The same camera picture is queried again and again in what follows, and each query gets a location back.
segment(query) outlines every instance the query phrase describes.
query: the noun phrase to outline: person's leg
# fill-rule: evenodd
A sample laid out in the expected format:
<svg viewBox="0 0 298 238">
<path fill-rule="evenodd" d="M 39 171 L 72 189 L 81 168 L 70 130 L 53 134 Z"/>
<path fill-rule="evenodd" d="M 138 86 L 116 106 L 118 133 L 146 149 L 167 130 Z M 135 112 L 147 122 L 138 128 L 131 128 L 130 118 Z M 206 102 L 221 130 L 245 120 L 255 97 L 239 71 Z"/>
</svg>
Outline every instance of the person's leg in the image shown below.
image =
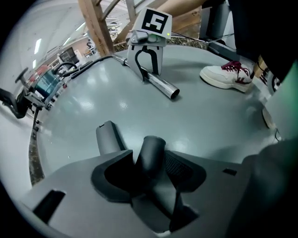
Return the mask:
<svg viewBox="0 0 298 238">
<path fill-rule="evenodd" d="M 240 62 L 232 61 L 224 66 L 207 66 L 201 78 L 215 87 L 235 88 L 246 92 L 250 87 L 253 67 L 260 55 L 255 0 L 229 0 L 233 15 L 235 45 Z"/>
<path fill-rule="evenodd" d="M 259 9 L 255 0 L 228 0 L 233 15 L 237 54 L 257 62 L 260 56 Z"/>
<path fill-rule="evenodd" d="M 245 92 L 251 82 L 245 69 L 252 73 L 252 62 L 261 55 L 272 73 L 282 81 L 297 57 L 297 44 L 289 41 L 291 48 L 288 48 L 278 38 L 295 31 L 294 2 L 284 0 L 276 5 L 268 0 L 229 0 L 229 4 L 242 64 L 231 62 L 228 66 L 205 67 L 200 73 L 201 78 L 216 87 L 233 87 Z"/>
</svg>

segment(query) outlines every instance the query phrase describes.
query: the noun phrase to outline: black cable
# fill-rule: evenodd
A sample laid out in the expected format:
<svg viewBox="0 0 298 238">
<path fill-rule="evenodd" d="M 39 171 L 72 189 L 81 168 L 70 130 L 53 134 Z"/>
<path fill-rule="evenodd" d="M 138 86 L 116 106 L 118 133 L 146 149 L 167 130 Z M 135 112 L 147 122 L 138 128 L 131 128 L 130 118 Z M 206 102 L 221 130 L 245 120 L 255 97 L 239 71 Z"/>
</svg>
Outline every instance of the black cable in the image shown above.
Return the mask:
<svg viewBox="0 0 298 238">
<path fill-rule="evenodd" d="M 52 70 L 52 73 L 53 73 L 53 74 L 57 74 L 58 70 L 59 70 L 60 67 L 63 66 L 63 65 L 71 65 L 71 66 L 73 66 L 74 68 L 77 69 L 77 66 L 76 66 L 73 62 L 63 62 L 63 63 L 59 64 L 59 65 L 57 66 L 56 69 L 53 69 L 53 70 Z"/>
<path fill-rule="evenodd" d="M 62 75 L 62 77 L 68 77 L 68 76 L 70 76 L 71 74 L 76 73 L 76 72 L 82 70 L 83 68 L 87 67 L 87 65 L 88 65 L 88 64 L 91 64 L 91 63 L 92 63 L 92 61 L 88 61 L 86 64 L 80 66 L 79 68 L 77 68 L 77 69 L 75 69 L 75 70 L 73 70 L 73 71 L 66 72 L 65 74 Z"/>
<path fill-rule="evenodd" d="M 201 40 L 194 39 L 194 38 L 191 38 L 191 37 L 189 37 L 189 36 L 185 36 L 185 35 L 182 35 L 182 34 L 179 34 L 179 33 L 176 33 L 176 32 L 172 32 L 172 33 L 177 34 L 177 35 L 180 35 L 180 36 L 183 36 L 183 37 L 188 38 L 188 39 L 190 39 L 190 40 L 195 40 L 195 41 L 203 42 L 203 41 L 201 41 Z"/>
<path fill-rule="evenodd" d="M 257 66 L 260 68 L 260 70 L 262 70 L 263 72 L 266 70 L 266 69 L 262 69 L 261 66 L 259 65 L 259 61 L 257 61 Z"/>
<path fill-rule="evenodd" d="M 106 60 L 108 58 L 112 58 L 113 56 L 112 55 L 107 55 L 107 56 L 103 56 L 97 60 L 94 60 L 92 63 L 88 64 L 87 66 L 85 66 L 83 69 L 79 70 L 78 72 L 72 74 L 70 76 L 71 79 L 75 79 L 76 77 L 78 77 L 81 73 L 85 72 L 87 69 L 89 69 L 92 65 L 100 62 L 100 61 L 103 61 L 103 60 Z"/>
<path fill-rule="evenodd" d="M 222 39 L 223 37 L 234 35 L 234 33 L 231 33 L 231 34 L 227 34 L 227 35 L 222 35 L 222 36 L 218 37 L 218 38 L 215 39 L 215 40 L 205 41 L 205 40 L 200 40 L 200 39 L 194 39 L 194 38 L 191 38 L 191 37 L 189 37 L 189 36 L 182 35 L 182 34 L 180 34 L 180 33 L 176 33 L 176 32 L 172 32 L 172 33 L 177 34 L 177 35 L 180 35 L 180 36 L 183 36 L 183 37 L 188 38 L 188 39 L 190 39 L 190 40 L 195 40 L 195 41 L 199 41 L 199 42 L 207 43 L 207 44 L 212 43 L 212 42 L 217 41 L 217 40 L 220 40 L 220 39 Z"/>
<path fill-rule="evenodd" d="M 279 132 L 278 132 L 278 129 L 276 128 L 276 131 L 275 131 L 275 139 L 276 139 L 278 142 L 280 142 L 280 140 L 276 137 L 277 133 L 279 133 Z"/>
</svg>

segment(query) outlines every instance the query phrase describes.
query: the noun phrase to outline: white sneaker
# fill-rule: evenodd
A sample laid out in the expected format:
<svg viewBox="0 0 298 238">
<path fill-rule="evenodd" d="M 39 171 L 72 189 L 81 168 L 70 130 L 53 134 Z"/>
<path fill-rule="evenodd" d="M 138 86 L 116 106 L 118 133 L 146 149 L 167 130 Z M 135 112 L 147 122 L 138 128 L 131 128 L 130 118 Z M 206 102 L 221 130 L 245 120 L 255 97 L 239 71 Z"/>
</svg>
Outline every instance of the white sneaker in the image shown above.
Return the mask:
<svg viewBox="0 0 298 238">
<path fill-rule="evenodd" d="M 208 84 L 223 89 L 235 88 L 246 92 L 252 79 L 251 72 L 239 61 L 231 61 L 224 66 L 206 66 L 201 70 L 201 78 Z"/>
</svg>

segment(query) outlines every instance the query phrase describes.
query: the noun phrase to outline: metal pipe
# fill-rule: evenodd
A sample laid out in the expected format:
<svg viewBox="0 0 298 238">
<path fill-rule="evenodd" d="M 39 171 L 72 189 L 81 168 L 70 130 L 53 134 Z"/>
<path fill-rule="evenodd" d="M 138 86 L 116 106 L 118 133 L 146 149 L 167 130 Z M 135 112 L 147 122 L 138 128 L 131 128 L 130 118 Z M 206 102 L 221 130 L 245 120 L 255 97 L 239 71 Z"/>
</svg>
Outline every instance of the metal pipe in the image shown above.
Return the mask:
<svg viewBox="0 0 298 238">
<path fill-rule="evenodd" d="M 113 55 L 113 58 L 118 60 L 122 65 L 125 65 L 129 67 L 127 63 L 127 59 L 124 57 L 121 57 L 119 55 Z M 176 88 L 171 83 L 161 79 L 158 75 L 149 72 L 146 68 L 142 67 L 142 70 L 146 72 L 148 81 L 153 84 L 155 87 L 157 87 L 163 94 L 165 94 L 168 98 L 174 99 L 180 92 L 178 88 Z"/>
</svg>

